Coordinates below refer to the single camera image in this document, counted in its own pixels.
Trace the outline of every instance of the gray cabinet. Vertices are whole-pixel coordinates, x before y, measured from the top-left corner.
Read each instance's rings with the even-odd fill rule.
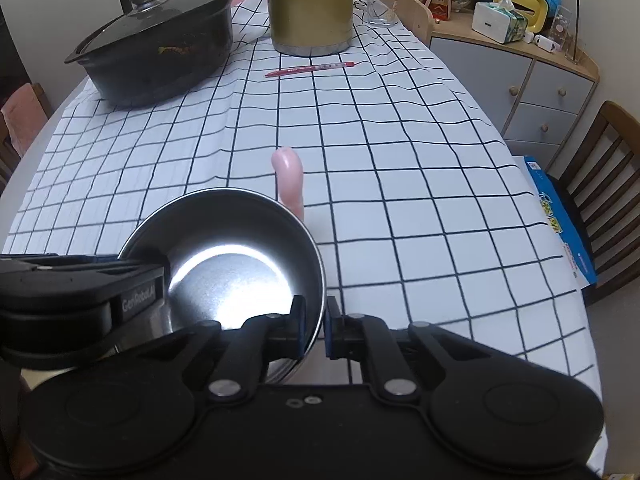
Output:
[[[535,46],[523,43],[520,55],[504,45],[475,41],[434,37],[431,50],[503,134],[511,153],[534,156],[546,168],[574,129],[596,83],[580,75],[585,70],[561,68],[562,54],[556,54],[560,63],[551,64],[538,59]]]
[[[465,86],[501,132],[532,60],[487,46],[433,38],[431,51]]]

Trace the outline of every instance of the wooden shelf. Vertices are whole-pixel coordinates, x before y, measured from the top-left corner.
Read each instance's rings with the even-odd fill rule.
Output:
[[[562,52],[547,52],[533,43],[525,43],[524,41],[513,41],[512,43],[501,44],[492,40],[471,28],[473,20],[473,12],[470,10],[461,10],[460,12],[452,12],[449,20],[441,20],[436,23],[433,29],[434,38],[445,38],[447,40],[466,41],[467,43],[475,43],[492,48],[499,48],[521,56],[532,57],[533,59],[549,63],[560,67],[569,72],[583,76],[591,81],[598,82],[600,75],[598,66],[589,56],[584,54],[584,59],[580,65],[576,65],[564,58]]]

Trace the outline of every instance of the gold kettle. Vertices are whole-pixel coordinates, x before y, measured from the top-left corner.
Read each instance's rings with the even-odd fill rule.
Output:
[[[268,0],[273,47],[290,56],[328,56],[351,41],[353,0]]]

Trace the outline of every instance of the checkered tablecloth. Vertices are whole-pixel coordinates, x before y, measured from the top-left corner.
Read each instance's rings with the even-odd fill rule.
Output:
[[[187,192],[276,197],[270,157],[305,170],[305,223],[329,293],[392,328],[427,320],[570,374],[600,394],[582,297],[499,133],[402,25],[302,59],[274,51],[266,0],[234,8],[226,65],[185,95],[114,109],[89,81],[66,108],[5,253],[117,253],[149,214]],[[264,77],[352,60],[352,68]],[[592,465],[601,468],[603,437]]]

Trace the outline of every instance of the pink sausage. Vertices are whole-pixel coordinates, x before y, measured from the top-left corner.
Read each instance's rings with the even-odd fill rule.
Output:
[[[271,165],[276,171],[278,195],[283,203],[300,221],[305,220],[302,201],[302,162],[292,148],[278,148],[271,155]]]

